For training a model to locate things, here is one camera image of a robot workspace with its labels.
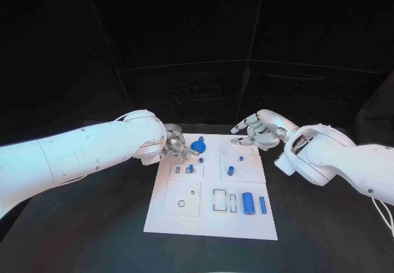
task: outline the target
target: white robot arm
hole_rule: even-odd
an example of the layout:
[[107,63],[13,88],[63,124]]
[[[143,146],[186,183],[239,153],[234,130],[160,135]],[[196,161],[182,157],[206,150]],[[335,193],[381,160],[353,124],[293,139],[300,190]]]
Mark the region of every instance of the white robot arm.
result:
[[323,186],[340,175],[353,188],[371,198],[394,205],[394,149],[377,144],[356,146],[330,126],[299,128],[281,115],[260,110],[231,129],[247,127],[248,138],[232,139],[232,144],[255,145],[263,150],[284,142],[276,166],[291,175]]
[[156,163],[169,151],[183,157],[199,155],[186,147],[179,125],[164,125],[147,110],[0,147],[0,218],[42,191],[78,181],[131,157],[141,159],[143,165]]

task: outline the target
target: white panel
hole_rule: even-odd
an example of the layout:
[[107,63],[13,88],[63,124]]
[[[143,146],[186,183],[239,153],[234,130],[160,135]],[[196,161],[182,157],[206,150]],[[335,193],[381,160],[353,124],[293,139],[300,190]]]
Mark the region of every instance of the white panel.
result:
[[185,164],[173,164],[170,166],[170,178],[179,178],[179,179],[189,179],[189,178],[203,178],[203,166],[202,165],[193,165],[193,173],[186,173],[186,168],[189,168],[189,165]]
[[75,155],[47,161],[55,184],[62,184],[81,176],[79,164]]
[[43,154],[47,161],[73,154],[68,137],[63,135],[55,135],[49,138],[39,139],[37,142],[43,149]]
[[199,216],[200,183],[170,180],[166,186],[164,214]]
[[[234,167],[232,176],[228,175],[229,166]],[[239,161],[238,155],[221,155],[219,171],[224,181],[265,182],[260,156],[244,155],[244,160]]]
[[225,190],[215,189],[213,190],[213,210],[215,211],[226,211],[225,208]]
[[[190,144],[196,141],[199,136],[203,136],[206,144],[206,151],[199,156],[187,155],[186,160],[183,160],[180,156],[173,155],[167,155],[162,158],[151,193],[150,209],[146,217],[144,232],[277,240],[261,159],[260,156],[251,155],[251,150],[254,149],[255,152],[252,154],[258,154],[257,148],[244,146],[235,151],[239,152],[239,154],[234,154],[235,158],[228,158],[228,160],[239,160],[239,155],[244,156],[241,163],[247,163],[247,165],[251,166],[248,169],[251,171],[250,177],[244,177],[242,182],[224,181],[221,179],[221,155],[231,155],[229,153],[234,153],[234,149],[228,146],[228,141],[234,138],[234,135],[185,134],[186,143]],[[195,167],[203,166],[202,178],[190,180],[182,178],[174,180],[174,177],[170,177],[170,173],[172,167],[176,164],[183,166],[193,164]],[[250,178],[252,177],[258,177],[258,181],[250,183]],[[187,210],[186,206],[190,203],[187,196],[192,189],[187,188],[187,185],[193,183],[199,183],[200,185],[199,215],[196,217],[189,216],[192,211],[183,214]],[[226,210],[222,212],[213,211],[215,189],[225,190]],[[258,204],[258,197],[264,196],[267,214],[257,213],[252,216],[244,215],[241,198],[244,192],[252,194],[254,204]],[[179,207],[177,204],[180,200],[185,201],[183,207]],[[169,211],[163,211],[164,204],[167,208],[172,206],[172,214],[166,214]],[[237,213],[231,212],[231,207],[234,206],[237,206]]]

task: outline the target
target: table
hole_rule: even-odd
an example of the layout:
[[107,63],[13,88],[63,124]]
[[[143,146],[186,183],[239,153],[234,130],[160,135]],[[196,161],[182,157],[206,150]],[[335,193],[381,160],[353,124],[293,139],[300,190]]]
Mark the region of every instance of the table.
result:
[[0,271],[394,272],[394,240],[371,199],[340,177],[319,187],[281,173],[281,149],[260,151],[278,241],[144,233],[157,164],[130,159],[32,198],[0,244]]

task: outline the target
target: white board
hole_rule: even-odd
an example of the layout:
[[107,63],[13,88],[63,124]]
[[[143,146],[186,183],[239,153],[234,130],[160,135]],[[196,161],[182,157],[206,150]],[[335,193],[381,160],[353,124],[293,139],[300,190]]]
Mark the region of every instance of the white board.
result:
[[[200,156],[187,155],[183,160],[169,154],[160,160],[144,232],[277,240],[257,147],[232,145],[234,135],[185,134],[186,143],[190,145],[199,136],[206,145]],[[190,164],[193,173],[183,173]],[[232,176],[226,174],[228,165],[235,167]],[[215,199],[213,190],[225,191],[225,211],[224,192]],[[252,194],[254,215],[244,214],[244,192]],[[260,196],[265,199],[267,214],[261,213]]]

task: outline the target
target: blue knob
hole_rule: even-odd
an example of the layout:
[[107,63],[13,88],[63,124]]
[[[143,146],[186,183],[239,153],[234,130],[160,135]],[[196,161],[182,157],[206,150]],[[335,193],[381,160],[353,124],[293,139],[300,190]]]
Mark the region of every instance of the blue knob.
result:
[[234,174],[234,167],[229,166],[229,167],[228,167],[228,175],[231,176],[232,174]]

